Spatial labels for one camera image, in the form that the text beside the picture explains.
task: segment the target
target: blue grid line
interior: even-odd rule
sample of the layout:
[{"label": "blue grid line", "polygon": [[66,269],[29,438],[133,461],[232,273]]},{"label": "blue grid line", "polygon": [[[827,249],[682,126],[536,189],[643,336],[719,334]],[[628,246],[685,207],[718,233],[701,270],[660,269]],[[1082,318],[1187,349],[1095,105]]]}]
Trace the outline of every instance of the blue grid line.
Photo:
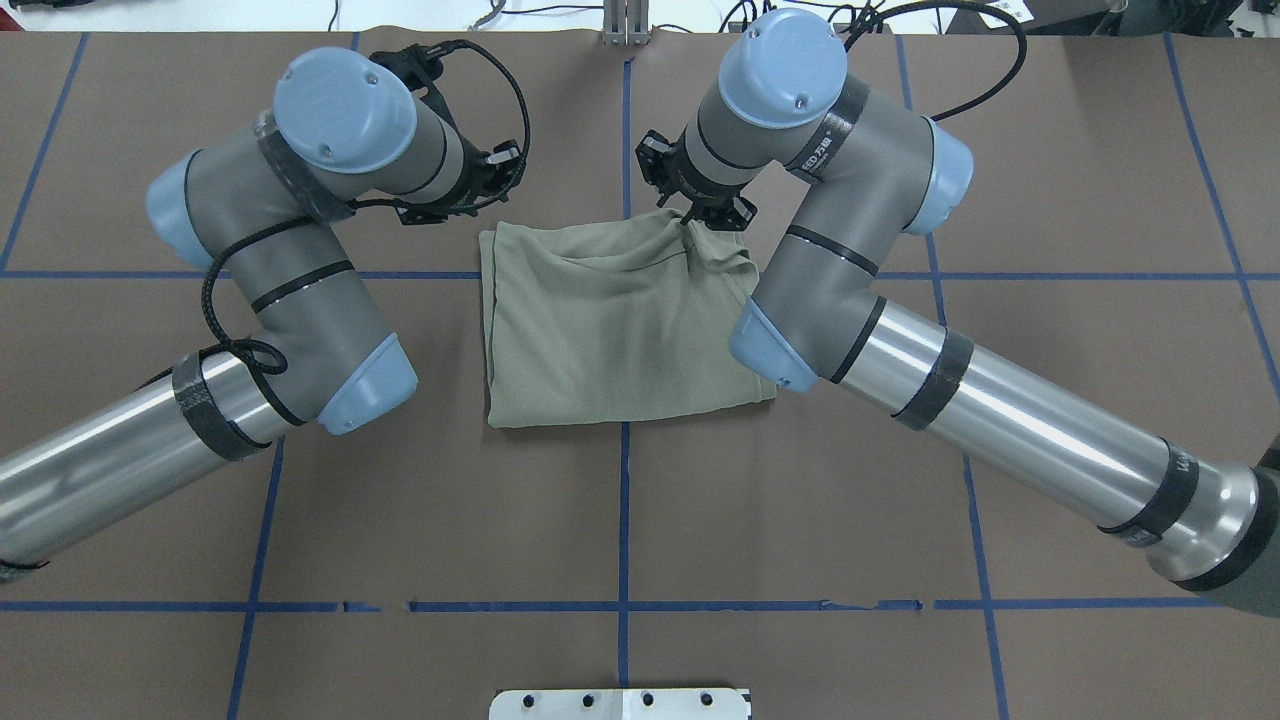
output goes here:
[{"label": "blue grid line", "polygon": [[27,176],[27,187],[22,191],[22,197],[18,199],[18,211],[13,215],[13,224],[9,225],[9,237],[5,240],[4,250],[0,250],[0,272],[4,272],[5,266],[9,265],[9,256],[13,254],[13,246],[18,242],[18,231],[22,229],[22,219],[27,214],[27,204],[31,201],[31,193],[36,191],[36,181],[40,179],[40,169],[45,165],[45,155],[49,154],[49,145],[54,140],[54,131],[58,128],[58,120],[63,117],[63,108],[67,106],[67,97],[72,92],[72,83],[76,81],[76,70],[79,69],[81,59],[84,56],[84,46],[88,45],[88,33],[82,32],[79,44],[76,46],[76,54],[72,56],[72,65],[67,69],[67,78],[63,81],[63,90],[58,94],[58,102],[54,104],[54,111],[49,117],[49,126],[45,128],[45,137],[40,141],[40,150],[36,151],[36,161],[31,164],[31,174]]},{"label": "blue grid line", "polygon": [[1178,69],[1178,55],[1174,53],[1174,37],[1165,33],[1165,54],[1169,56],[1169,70],[1174,77],[1174,90],[1178,92],[1178,105],[1183,110],[1183,120],[1187,123],[1187,136],[1192,141],[1196,151],[1196,161],[1199,164],[1201,176],[1204,178],[1204,187],[1208,190],[1210,202],[1213,205],[1213,214],[1217,217],[1217,227],[1222,231],[1222,242],[1226,243],[1226,254],[1231,258],[1231,268],[1240,283],[1240,295],[1244,296],[1244,305],[1249,311],[1249,323],[1253,324],[1253,333],[1258,338],[1258,347],[1262,350],[1262,360],[1267,365],[1267,375],[1271,378],[1271,389],[1280,400],[1280,374],[1276,373],[1276,363],[1271,355],[1271,346],[1267,343],[1267,333],[1262,329],[1262,320],[1258,318],[1258,309],[1253,304],[1253,293],[1249,283],[1244,278],[1244,266],[1240,264],[1240,254],[1236,251],[1235,240],[1231,237],[1231,227],[1222,213],[1222,201],[1217,195],[1217,184],[1213,183],[1213,174],[1208,169],[1204,159],[1204,149],[1201,147],[1199,133],[1196,132],[1196,120],[1192,119],[1190,105],[1187,104],[1187,92],[1183,90],[1183,74]]},{"label": "blue grid line", "polygon": [[404,605],[410,612],[617,612],[621,603],[599,601],[422,602]]},{"label": "blue grid line", "polygon": [[631,423],[622,423],[618,480],[618,687],[631,684]]},{"label": "blue grid line", "polygon": [[[622,63],[622,218],[631,219],[631,64]],[[618,433],[618,687],[631,685],[631,423]]]},{"label": "blue grid line", "polygon": [[1000,720],[1009,720],[1009,697],[1005,693],[1005,667],[1000,659],[1000,637],[996,634],[996,612],[991,600],[991,579],[987,574],[987,550],[982,541],[982,519],[978,515],[978,491],[973,486],[973,464],[964,456],[964,487],[969,495],[969,529],[973,533],[973,555],[978,566],[978,592],[982,594],[982,616],[987,625],[987,651],[991,655],[991,675],[996,682],[996,707]]},{"label": "blue grid line", "polygon": [[631,601],[632,612],[916,612],[918,600],[882,600],[874,606],[841,605],[829,600],[653,600]]},{"label": "blue grid line", "polygon": [[9,600],[0,612],[244,612],[246,602],[147,600]]},{"label": "blue grid line", "polygon": [[[618,612],[621,602],[602,601],[411,601],[410,612]],[[977,610],[1106,610],[1106,609],[1220,609],[1202,597],[1048,597],[984,600],[882,600],[873,606],[842,605],[829,600],[631,600],[627,612],[900,612]],[[152,600],[9,600],[0,612],[248,612],[264,614],[366,614],[381,612],[362,602],[229,602]]]},{"label": "blue grid line", "polygon": [[[4,270],[0,279],[58,279],[58,281],[102,281],[102,279],[204,279],[198,270]],[[218,275],[230,279],[229,273]],[[361,270],[366,281],[479,281],[479,270]],[[937,277],[948,282],[1024,282],[1024,281],[1083,281],[1083,282],[1239,282],[1243,277],[1249,282],[1277,282],[1280,273],[975,273],[940,270],[931,272],[899,270],[883,272],[877,281],[932,281]]]},{"label": "blue grid line", "polygon": [[271,462],[271,480],[266,486],[266,502],[262,507],[262,527],[257,533],[257,552],[253,556],[253,579],[248,588],[248,609],[244,611],[244,625],[241,629],[241,644],[236,656],[236,675],[232,678],[232,694],[227,703],[227,720],[236,720],[239,712],[241,693],[244,689],[244,673],[248,670],[248,652],[253,643],[253,623],[257,616],[257,597],[262,589],[262,570],[266,566],[266,544],[271,538],[271,519],[275,515],[275,496],[280,489],[280,470],[284,466],[284,438],[275,441],[275,459]]},{"label": "blue grid line", "polygon": [[[911,83],[906,64],[906,45],[902,36],[895,36],[897,46],[897,69],[902,77],[902,101],[909,110],[911,104]],[[937,247],[933,243],[933,233],[924,236],[925,247],[929,254],[929,274],[933,282],[933,302],[938,314],[938,323],[947,324],[946,299],[942,295],[942,269],[938,265]],[[991,609],[991,583],[987,577],[987,552],[982,541],[982,521],[978,515],[978,493],[973,487],[973,470],[969,456],[964,456],[964,482],[969,496],[969,530],[973,536],[973,555],[978,570],[978,588],[983,600],[983,624],[987,629],[987,653],[991,656],[991,676],[996,691],[996,710],[1000,720],[1009,720],[1009,697],[1005,691],[1005,669],[1000,657],[1000,635],[996,632],[996,614]]]},{"label": "blue grid line", "polygon": [[1203,597],[1037,597],[1009,600],[937,600],[934,610],[1114,610],[1221,607]]}]

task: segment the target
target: white metal plate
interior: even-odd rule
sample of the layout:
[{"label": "white metal plate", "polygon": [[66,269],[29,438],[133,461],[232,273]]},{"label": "white metal plate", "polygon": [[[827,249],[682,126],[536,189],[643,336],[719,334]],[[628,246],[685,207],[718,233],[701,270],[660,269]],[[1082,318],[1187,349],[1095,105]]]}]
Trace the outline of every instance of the white metal plate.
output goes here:
[{"label": "white metal plate", "polygon": [[[1036,15],[1027,9],[1027,3],[1023,0],[997,0],[996,3],[987,3],[992,8],[1000,8],[1001,10],[1009,13],[1020,23],[1029,23],[1036,19]],[[996,29],[997,27],[1006,27],[1009,23],[1004,20],[997,20],[996,18],[983,14],[982,22],[987,23],[987,27]]]},{"label": "white metal plate", "polygon": [[733,688],[506,691],[489,720],[750,720],[750,698]]}]

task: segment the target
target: olive green cloth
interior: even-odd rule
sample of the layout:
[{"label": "olive green cloth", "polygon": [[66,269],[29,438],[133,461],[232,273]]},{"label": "olive green cloth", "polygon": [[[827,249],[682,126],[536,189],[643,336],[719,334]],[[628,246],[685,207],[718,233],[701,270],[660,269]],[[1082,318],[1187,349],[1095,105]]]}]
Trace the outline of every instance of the olive green cloth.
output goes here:
[{"label": "olive green cloth", "polygon": [[480,233],[489,424],[655,420],[772,398],[728,337],[759,278],[739,233],[673,210]]}]

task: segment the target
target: black wire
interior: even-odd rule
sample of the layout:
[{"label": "black wire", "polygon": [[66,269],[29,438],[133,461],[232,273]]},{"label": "black wire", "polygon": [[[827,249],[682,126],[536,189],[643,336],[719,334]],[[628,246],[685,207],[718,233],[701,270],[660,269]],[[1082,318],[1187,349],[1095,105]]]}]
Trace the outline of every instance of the black wire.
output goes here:
[{"label": "black wire", "polygon": [[[276,347],[262,342],[260,340],[241,338],[232,340],[227,331],[223,329],[223,324],[218,320],[218,311],[214,309],[214,283],[218,282],[218,275],[223,272],[227,261],[232,259],[233,255],[250,247],[256,242],[261,242],[274,234],[279,234],[284,231],[289,231],[297,227],[302,227],[307,223],[314,222],[311,218],[293,218],[292,220],[285,220],[283,223],[276,223],[269,228],[262,228],[256,233],[244,237],[227,246],[225,250],[214,258],[209,270],[205,273],[205,282],[200,286],[200,310],[205,315],[205,324],[209,325],[209,332],[214,333],[214,338],[218,345],[206,348],[206,351],[227,351],[234,355],[241,363],[244,363],[250,368],[259,370],[268,375],[278,375],[289,368],[289,363],[284,359],[284,354]],[[268,365],[260,361],[255,352],[264,352],[270,355],[275,363]]]},{"label": "black wire", "polygon": [[858,27],[850,27],[849,38],[845,40],[845,50],[847,51],[850,47],[852,47],[854,42],[858,42],[858,38],[868,33],[874,24],[883,24],[884,20],[895,18],[897,15],[905,15],[908,13],[914,13],[916,10],[932,10],[934,8],[955,8],[956,10],[972,10],[974,13],[991,15],[1007,24],[1009,28],[1014,31],[1014,36],[1018,38],[1018,58],[1014,60],[1014,65],[1009,69],[1009,72],[1005,73],[1005,77],[1000,78],[1000,81],[996,85],[993,85],[991,90],[983,92],[978,97],[974,97],[968,102],[956,105],[955,108],[951,108],[945,113],[938,113],[937,115],[933,115],[933,120],[937,122],[937,120],[945,120],[954,115],[959,115],[965,110],[972,110],[973,108],[982,105],[987,100],[991,100],[993,95],[1004,90],[1005,86],[1007,86],[1010,82],[1012,82],[1014,76],[1016,76],[1018,72],[1023,69],[1023,63],[1027,61],[1027,33],[1023,31],[1023,24],[1018,22],[1018,18],[992,5],[982,5],[978,3],[970,3],[969,0],[922,0],[919,3],[908,3],[906,5],[899,5],[896,8],[891,8],[883,12],[877,10],[876,12],[876,14],[878,15],[877,23],[873,24],[861,23]]},{"label": "black wire", "polygon": [[603,10],[604,5],[547,5],[544,8],[530,8],[527,10],[502,10],[500,15],[532,15],[549,10]]},{"label": "black wire", "polygon": [[[461,40],[461,38],[460,40],[447,40],[447,41],[442,42],[440,45],[444,45],[445,47],[448,47],[449,53],[452,53],[453,50],[457,50],[460,47],[465,47],[467,50],[471,50],[471,51],[476,53],[477,55],[480,55],[481,58],[484,58],[485,60],[488,60],[489,64],[492,64],[494,68],[497,68],[498,72],[502,73],[502,77],[504,77],[507,79],[507,85],[511,86],[511,91],[516,95],[516,104],[520,105],[520,120],[525,126],[525,138],[524,138],[525,142],[520,146],[520,160],[517,160],[516,169],[515,169],[515,172],[511,173],[511,177],[507,178],[507,182],[504,182],[502,184],[502,187],[497,192],[494,192],[493,195],[490,195],[488,199],[481,200],[480,202],[471,202],[468,205],[454,205],[453,208],[449,209],[449,211],[453,213],[453,214],[472,213],[475,210],[480,210],[481,208],[488,208],[489,205],[493,205],[494,202],[504,200],[506,196],[507,196],[507,192],[509,192],[511,188],[513,188],[517,184],[520,184],[521,178],[525,177],[525,168],[529,165],[529,143],[530,143],[531,135],[532,135],[531,129],[530,129],[531,123],[529,122],[529,104],[525,101],[525,94],[520,90],[520,83],[516,82],[515,76],[511,74],[511,70],[507,69],[507,65],[502,64],[502,60],[499,60],[498,58],[493,56],[493,53],[489,53],[488,50],[485,50],[484,47],[480,47],[479,45],[476,45],[475,42],[471,42],[470,40]],[[358,208],[362,208],[362,206],[371,206],[371,205],[387,205],[385,202],[370,202],[367,200],[361,201],[361,202],[369,202],[369,205],[361,205],[360,202],[355,202],[355,204],[352,204],[352,208],[358,209]],[[399,202],[399,205],[390,205],[390,206],[393,206],[393,208],[412,208],[413,206],[412,204],[404,202],[402,200],[397,200],[396,202]]]},{"label": "black wire", "polygon": [[[724,28],[728,27],[730,18],[733,17],[733,13],[737,12],[739,8],[742,8],[742,24],[744,26],[754,23],[756,20],[756,18],[760,17],[760,12],[755,6],[755,0],[737,0],[737,3],[735,3],[733,6],[730,8],[727,13],[724,13],[724,19],[721,22],[721,27],[716,32],[724,32]],[[750,15],[746,14],[746,9],[748,8],[751,9],[751,14]]]}]

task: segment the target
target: light blue joint cap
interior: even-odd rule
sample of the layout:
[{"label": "light blue joint cap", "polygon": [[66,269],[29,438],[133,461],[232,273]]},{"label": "light blue joint cap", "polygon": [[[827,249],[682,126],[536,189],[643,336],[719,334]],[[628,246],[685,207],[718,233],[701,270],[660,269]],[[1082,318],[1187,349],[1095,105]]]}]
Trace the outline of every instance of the light blue joint cap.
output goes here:
[{"label": "light blue joint cap", "polygon": [[902,229],[910,234],[928,234],[947,222],[973,179],[973,152],[969,147],[933,120],[929,120],[929,129],[933,131],[933,170],[929,172],[929,188],[924,191],[915,219]]},{"label": "light blue joint cap", "polygon": [[754,300],[746,301],[737,327],[730,336],[728,351],[755,374],[791,392],[808,392],[818,382],[818,375],[809,369],[809,364],[773,327]]},{"label": "light blue joint cap", "polygon": [[831,24],[797,8],[765,13],[721,63],[721,97],[762,128],[794,128],[835,105],[849,74],[845,45]]},{"label": "light blue joint cap", "polygon": [[168,242],[178,258],[197,270],[207,270],[214,259],[196,237],[196,228],[187,213],[187,165],[196,152],[189,152],[151,181],[151,187],[147,188],[147,218],[160,240]]},{"label": "light blue joint cap", "polygon": [[360,53],[316,47],[275,83],[275,124],[303,160],[335,173],[370,173],[413,140],[413,95]]},{"label": "light blue joint cap", "polygon": [[417,388],[417,373],[396,333],[387,336],[316,418],[329,433],[340,436],[404,402]]}]

